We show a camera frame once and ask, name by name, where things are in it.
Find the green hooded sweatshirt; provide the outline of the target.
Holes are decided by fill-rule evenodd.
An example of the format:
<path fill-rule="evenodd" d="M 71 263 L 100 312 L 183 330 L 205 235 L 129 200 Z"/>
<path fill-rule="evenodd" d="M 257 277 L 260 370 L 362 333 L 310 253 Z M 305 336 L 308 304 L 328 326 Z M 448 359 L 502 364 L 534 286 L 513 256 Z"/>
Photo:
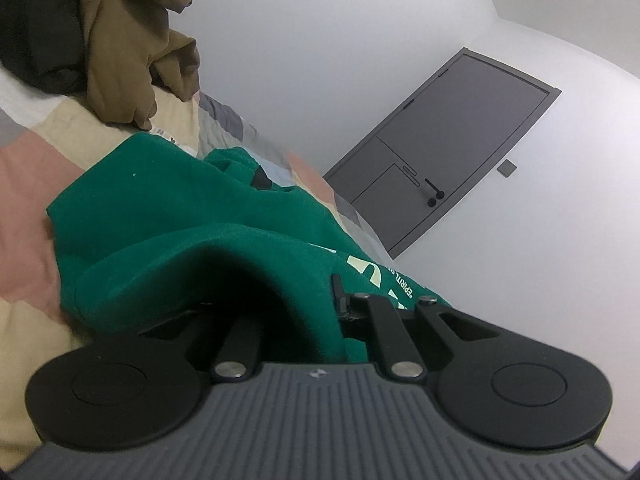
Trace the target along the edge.
<path fill-rule="evenodd" d="M 63 310 L 99 334 L 141 330 L 189 304 L 256 318 L 273 359 L 360 363 L 330 278 L 411 309 L 426 288 L 376 263 L 329 209 L 267 181 L 242 148 L 204 159 L 138 133 L 48 207 Z"/>

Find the grey door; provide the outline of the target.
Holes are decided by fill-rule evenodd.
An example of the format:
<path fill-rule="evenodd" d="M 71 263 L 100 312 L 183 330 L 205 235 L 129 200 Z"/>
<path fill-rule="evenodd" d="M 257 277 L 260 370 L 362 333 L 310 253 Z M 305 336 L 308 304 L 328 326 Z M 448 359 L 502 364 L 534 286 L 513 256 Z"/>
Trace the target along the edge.
<path fill-rule="evenodd" d="M 463 48 L 324 177 L 397 258 L 504 159 L 560 94 Z"/>

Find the patchwork bed quilt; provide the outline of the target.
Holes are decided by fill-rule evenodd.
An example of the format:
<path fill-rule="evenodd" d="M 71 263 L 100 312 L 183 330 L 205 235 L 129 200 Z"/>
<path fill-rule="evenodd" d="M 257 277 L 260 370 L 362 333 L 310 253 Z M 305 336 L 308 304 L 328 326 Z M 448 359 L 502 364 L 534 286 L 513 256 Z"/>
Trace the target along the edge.
<path fill-rule="evenodd" d="M 100 122 L 81 98 L 1 78 L 1 465 L 38 446 L 29 377 L 92 337 L 188 307 L 204 330 L 267 294 L 281 344 L 364 358 L 342 336 L 330 277 L 400 295 L 390 256 L 307 163 L 206 94 L 164 90 L 148 132 Z"/>

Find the brown garment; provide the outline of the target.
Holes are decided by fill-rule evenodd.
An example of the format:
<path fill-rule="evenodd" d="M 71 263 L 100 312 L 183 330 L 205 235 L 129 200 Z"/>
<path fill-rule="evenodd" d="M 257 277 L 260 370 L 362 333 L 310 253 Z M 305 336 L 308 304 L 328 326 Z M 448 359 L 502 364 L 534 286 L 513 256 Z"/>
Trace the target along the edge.
<path fill-rule="evenodd" d="M 102 122 L 152 129 L 154 88 L 186 102 L 200 90 L 196 40 L 169 26 L 192 0 L 81 0 L 87 102 Z"/>

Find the black garment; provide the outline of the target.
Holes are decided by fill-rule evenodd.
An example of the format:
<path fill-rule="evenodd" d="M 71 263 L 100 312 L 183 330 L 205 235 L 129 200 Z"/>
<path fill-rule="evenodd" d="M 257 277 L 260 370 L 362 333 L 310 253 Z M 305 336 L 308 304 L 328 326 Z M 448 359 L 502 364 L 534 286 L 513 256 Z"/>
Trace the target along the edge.
<path fill-rule="evenodd" d="M 42 92 L 85 91 L 80 0 L 1 0 L 1 63 Z"/>

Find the grey light switch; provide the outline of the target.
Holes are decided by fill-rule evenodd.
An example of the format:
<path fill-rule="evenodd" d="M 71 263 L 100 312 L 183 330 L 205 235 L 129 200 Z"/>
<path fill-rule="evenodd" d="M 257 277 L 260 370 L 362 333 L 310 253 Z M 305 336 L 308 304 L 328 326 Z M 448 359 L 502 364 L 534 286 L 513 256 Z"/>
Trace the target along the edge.
<path fill-rule="evenodd" d="M 515 170 L 518 169 L 518 166 L 511 162 L 509 159 L 505 159 L 498 167 L 497 171 L 503 177 L 508 178 L 514 174 Z"/>

